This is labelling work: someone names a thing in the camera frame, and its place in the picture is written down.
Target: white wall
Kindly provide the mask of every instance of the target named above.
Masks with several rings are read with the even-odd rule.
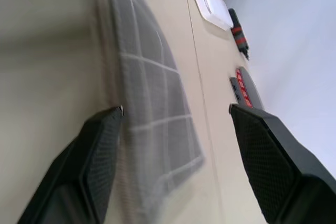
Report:
[[[336,177],[336,0],[225,0],[268,112]]]
[[[0,0],[0,223],[98,109],[86,0]]]

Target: textured rubber pad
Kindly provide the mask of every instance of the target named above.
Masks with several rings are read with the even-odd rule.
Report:
[[[264,217],[272,223],[296,181],[295,167],[263,123],[243,111],[231,111],[245,171]]]
[[[103,119],[100,140],[93,150],[85,175],[88,195],[99,223],[105,219],[116,171],[119,121],[119,113],[111,113]]]

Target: plaid cloth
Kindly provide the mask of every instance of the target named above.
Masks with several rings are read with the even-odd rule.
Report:
[[[121,208],[127,224],[151,224],[169,193],[202,166],[203,152],[173,55],[145,1],[109,1],[127,118]]]

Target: red stripe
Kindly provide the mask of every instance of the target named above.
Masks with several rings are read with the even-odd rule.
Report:
[[[236,40],[237,44],[241,44],[241,43],[244,43],[244,42],[246,42],[245,38],[241,38],[241,39]]]
[[[253,108],[253,105],[252,105],[252,103],[251,103],[251,101],[248,97],[247,92],[246,92],[245,84],[244,84],[243,79],[241,77],[242,74],[240,73],[240,70],[238,68],[236,69],[236,75],[237,75],[237,79],[238,79],[238,82],[239,82],[239,87],[240,87],[240,90],[241,90],[241,92],[244,96],[244,100],[245,100],[246,105]]]
[[[234,28],[231,29],[231,32],[233,32],[235,34],[236,32],[241,31],[242,30],[241,28],[242,28],[241,26],[234,27]]]

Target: gray cloth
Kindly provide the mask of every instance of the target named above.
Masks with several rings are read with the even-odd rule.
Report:
[[[122,209],[127,224],[155,223],[168,194],[202,166],[203,152],[173,55],[145,1],[110,1],[127,118]]]

